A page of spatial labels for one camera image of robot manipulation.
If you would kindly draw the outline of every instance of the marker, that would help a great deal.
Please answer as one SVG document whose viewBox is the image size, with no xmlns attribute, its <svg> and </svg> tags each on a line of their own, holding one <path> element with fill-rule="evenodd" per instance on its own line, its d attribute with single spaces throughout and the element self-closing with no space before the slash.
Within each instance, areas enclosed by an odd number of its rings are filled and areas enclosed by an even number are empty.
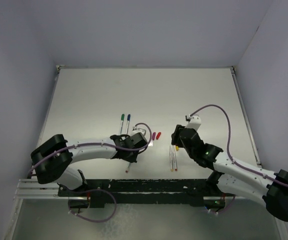
<svg viewBox="0 0 288 240">
<path fill-rule="evenodd" d="M 125 170 L 126 173 L 129 173 L 130 171 L 130 167 L 131 167 L 132 163 L 130 162 Z"/>
<path fill-rule="evenodd" d="M 129 132 L 129 127 L 130 127 L 130 120 L 131 120 L 131 114 L 127 115 L 127 122 L 126 122 L 126 132 L 125 134 L 128 134 Z M 131 167 L 132 163 L 130 162 L 125 170 L 126 173 L 128 173 L 130 171 L 130 167 Z"/>
<path fill-rule="evenodd" d="M 125 134 L 129 133 L 130 120 L 131 120 L 131 114 L 127 115 L 126 132 L 125 132 Z"/>
<path fill-rule="evenodd" d="M 122 130 L 123 130 L 123 123 L 124 123 L 124 113 L 123 113 L 122 116 L 120 117 L 119 135 L 122 134 Z"/>
<path fill-rule="evenodd" d="M 174 160 L 174 169 L 175 171 L 178 170 L 178 161 L 176 160 L 176 154 L 175 154 L 175 149 L 172 147 L 172 153 L 173 153 L 173 160 Z"/>
<path fill-rule="evenodd" d="M 173 154 L 172 154 L 172 145 L 169 146 L 169 164 L 170 164 L 170 171 L 173 172 Z"/>
<path fill-rule="evenodd" d="M 161 132 L 159 132 L 159 133 L 157 134 L 157 136 L 156 136 L 156 140 L 159 140 L 161 134 L 162 134 Z"/>
</svg>

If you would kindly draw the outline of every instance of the gray wall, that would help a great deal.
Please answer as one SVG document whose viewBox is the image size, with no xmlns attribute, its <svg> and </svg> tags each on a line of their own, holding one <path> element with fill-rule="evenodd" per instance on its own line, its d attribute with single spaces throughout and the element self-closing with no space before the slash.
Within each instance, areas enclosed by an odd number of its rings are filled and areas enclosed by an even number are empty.
<svg viewBox="0 0 288 240">
<path fill-rule="evenodd" d="M 236 70 L 260 160 L 288 171 L 288 1 L 272 4 Z"/>
<path fill-rule="evenodd" d="M 0 0 L 0 239 L 19 178 L 30 167 L 55 78 L 17 0 Z"/>
<path fill-rule="evenodd" d="M 56 64 L 236 65 L 272 0 L 24 0 Z"/>
</svg>

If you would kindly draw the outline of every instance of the red marker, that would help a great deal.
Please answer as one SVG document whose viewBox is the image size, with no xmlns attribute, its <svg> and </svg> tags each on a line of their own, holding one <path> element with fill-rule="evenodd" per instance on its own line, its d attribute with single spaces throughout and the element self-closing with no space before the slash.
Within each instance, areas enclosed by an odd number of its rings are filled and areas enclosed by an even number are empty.
<svg viewBox="0 0 288 240">
<path fill-rule="evenodd" d="M 156 140 L 159 140 L 161 134 L 162 134 L 161 132 L 159 132 L 159 133 L 157 134 L 157 136 L 156 136 Z"/>
</svg>

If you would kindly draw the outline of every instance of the white table surface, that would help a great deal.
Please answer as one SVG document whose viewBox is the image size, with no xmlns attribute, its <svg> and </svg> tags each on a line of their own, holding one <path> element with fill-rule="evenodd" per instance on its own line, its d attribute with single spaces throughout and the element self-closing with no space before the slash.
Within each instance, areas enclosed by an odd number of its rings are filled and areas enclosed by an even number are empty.
<svg viewBox="0 0 288 240">
<path fill-rule="evenodd" d="M 185 115 L 207 104 L 223 107 L 231 120 L 231 153 L 256 166 L 251 139 L 229 68 L 147 69 L 85 68 L 60 70 L 41 143 L 55 134 L 66 139 L 102 139 L 118 134 L 121 114 L 130 125 L 147 123 L 159 140 L 137 158 L 130 172 L 121 159 L 92 159 L 71 164 L 87 179 L 206 179 L 212 172 L 198 166 L 184 149 L 176 152 L 178 171 L 170 171 L 169 146 Z M 228 125 L 217 108 L 199 113 L 205 143 L 226 149 Z"/>
<path fill-rule="evenodd" d="M 112 204 L 82 215 L 103 219 Z M 280 240 L 275 219 L 255 202 L 239 199 L 225 213 L 186 204 L 119 204 L 107 222 L 68 214 L 67 200 L 25 199 L 14 240 Z"/>
</svg>

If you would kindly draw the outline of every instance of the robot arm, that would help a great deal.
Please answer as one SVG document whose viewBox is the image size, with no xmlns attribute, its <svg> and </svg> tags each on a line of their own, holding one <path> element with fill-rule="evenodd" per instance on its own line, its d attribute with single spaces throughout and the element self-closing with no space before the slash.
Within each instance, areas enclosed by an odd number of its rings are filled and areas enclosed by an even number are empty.
<svg viewBox="0 0 288 240">
<path fill-rule="evenodd" d="M 54 135 L 31 153 L 32 163 L 37 166 L 37 180 L 40 184 L 57 182 L 75 191 L 88 189 L 82 171 L 69 167 L 70 164 L 91 159 L 123 159 L 129 163 L 136 163 L 139 151 L 135 149 L 148 143 L 145 134 L 144 129 L 134 127 L 130 135 L 112 135 L 104 139 L 77 141 L 66 140 L 62 134 Z M 56 151 L 59 153 L 44 159 Z"/>
<path fill-rule="evenodd" d="M 265 206 L 276 218 L 288 222 L 288 188 L 271 180 L 288 184 L 288 172 L 280 170 L 276 173 L 231 159 L 221 148 L 201 140 L 197 132 L 201 125 L 199 116 L 186 117 L 186 120 L 185 127 L 176 126 L 172 145 L 184 148 L 201 167 L 212 169 L 212 182 L 221 192 L 253 200 Z"/>
</svg>

